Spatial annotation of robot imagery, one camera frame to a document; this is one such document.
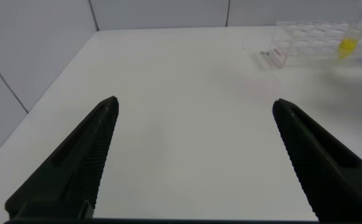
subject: white tabletop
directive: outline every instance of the white tabletop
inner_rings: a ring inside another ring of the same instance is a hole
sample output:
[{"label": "white tabletop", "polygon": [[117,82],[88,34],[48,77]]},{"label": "white tabletop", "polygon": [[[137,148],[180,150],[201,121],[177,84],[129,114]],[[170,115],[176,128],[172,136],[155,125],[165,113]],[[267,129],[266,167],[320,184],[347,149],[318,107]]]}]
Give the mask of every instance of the white tabletop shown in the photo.
[{"label": "white tabletop", "polygon": [[96,33],[0,149],[0,223],[11,194],[112,95],[120,114],[95,217],[316,220],[272,105],[296,103],[362,158],[362,68],[264,69],[254,53],[271,33]]}]

